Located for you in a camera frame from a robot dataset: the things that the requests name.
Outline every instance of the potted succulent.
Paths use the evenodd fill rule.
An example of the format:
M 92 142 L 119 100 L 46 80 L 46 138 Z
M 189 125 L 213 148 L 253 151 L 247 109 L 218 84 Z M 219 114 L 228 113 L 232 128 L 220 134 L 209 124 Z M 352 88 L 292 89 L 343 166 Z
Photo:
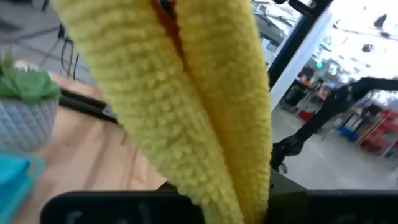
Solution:
M 17 68 L 0 59 L 0 147 L 34 151 L 51 136 L 60 87 L 47 72 Z

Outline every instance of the succulent plant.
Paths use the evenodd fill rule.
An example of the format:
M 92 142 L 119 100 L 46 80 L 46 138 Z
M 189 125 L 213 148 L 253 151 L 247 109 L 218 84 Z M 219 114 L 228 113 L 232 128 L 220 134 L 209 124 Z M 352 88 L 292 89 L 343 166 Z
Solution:
M 9 98 L 28 102 L 59 98 L 60 87 L 45 71 L 14 67 L 14 57 L 8 52 L 0 60 L 0 99 Z

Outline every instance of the white pillar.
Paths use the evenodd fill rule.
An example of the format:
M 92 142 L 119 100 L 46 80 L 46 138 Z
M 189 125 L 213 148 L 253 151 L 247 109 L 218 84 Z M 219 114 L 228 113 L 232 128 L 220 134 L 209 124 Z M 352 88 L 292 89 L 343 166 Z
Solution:
M 293 58 L 286 66 L 282 75 L 279 77 L 275 85 L 271 89 L 271 110 L 273 110 L 278 102 L 282 99 L 289 86 L 303 69 L 304 65 L 310 60 L 315 48 L 319 45 L 325 32 L 332 27 L 334 23 L 330 7 L 318 18 L 312 30 L 308 33 L 301 46 L 298 48 Z M 281 46 L 283 46 L 288 37 L 286 37 Z

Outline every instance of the blue container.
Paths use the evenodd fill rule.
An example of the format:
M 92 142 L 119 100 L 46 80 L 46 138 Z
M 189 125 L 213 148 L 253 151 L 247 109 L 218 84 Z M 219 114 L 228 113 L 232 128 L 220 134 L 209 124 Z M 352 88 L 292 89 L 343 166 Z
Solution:
M 358 134 L 354 133 L 352 130 L 350 130 L 347 127 L 341 126 L 340 128 L 338 128 L 338 131 L 342 136 L 348 138 L 348 140 L 350 141 L 356 141 L 359 138 Z
M 9 195 L 7 195 L 6 198 L 3 197 L 1 200 L 0 223 L 6 224 L 11 223 L 13 216 L 16 214 L 30 189 L 42 175 L 45 169 L 45 161 L 42 156 L 15 149 L 0 148 L 0 156 L 27 159 L 27 165 L 29 166 L 23 175 L 20 175 L 12 181 L 12 188 L 9 190 L 7 189 L 7 193 L 9 192 Z

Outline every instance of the black bar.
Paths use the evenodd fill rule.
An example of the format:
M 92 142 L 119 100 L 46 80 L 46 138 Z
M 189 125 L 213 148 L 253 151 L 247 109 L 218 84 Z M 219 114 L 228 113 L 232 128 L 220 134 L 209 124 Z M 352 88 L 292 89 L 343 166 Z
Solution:
M 290 0 L 289 5 L 303 16 L 313 16 L 312 8 L 302 3 L 300 0 Z
M 398 80 L 389 80 L 384 78 L 376 78 L 372 86 L 373 89 L 386 91 L 397 91 L 397 87 Z
M 168 182 L 165 182 L 164 184 L 162 184 L 158 189 L 156 189 L 156 191 L 178 192 L 177 188 Z
M 327 9 L 331 2 L 333 0 L 317 1 L 315 7 L 311 10 L 312 14 L 310 16 L 304 15 L 297 22 L 296 28 L 292 31 L 292 34 L 288 37 L 285 45 L 282 46 L 279 54 L 268 69 L 270 89 L 275 85 L 319 16 Z
M 91 106 L 88 105 L 82 101 L 80 101 L 79 99 L 73 99 L 73 98 L 69 98 L 66 96 L 62 96 L 60 98 L 60 106 L 65 106 L 71 110 L 75 110 L 90 116 L 94 116 L 96 118 L 105 120 L 105 121 L 109 121 L 112 123 L 117 124 L 118 121 L 113 118 L 110 117 L 108 115 L 105 115 L 102 111 L 102 109 L 96 108 L 95 106 Z
M 351 93 L 352 85 L 345 85 L 337 90 L 332 91 L 326 98 L 321 109 L 307 121 L 295 134 L 299 141 L 304 143 L 308 138 L 315 134 L 324 124 L 326 124 L 334 116 L 350 109 L 355 102 L 361 99 L 369 89 L 360 91 L 361 95 Z
M 98 108 L 99 110 L 103 110 L 106 106 L 105 102 L 102 102 L 100 100 L 96 100 L 91 97 L 83 96 L 78 93 L 75 93 L 73 91 L 61 88 L 61 94 L 62 96 L 66 96 L 68 98 L 73 98 L 75 100 L 81 101 L 82 103 L 88 104 L 90 106 L 93 106 L 95 108 Z

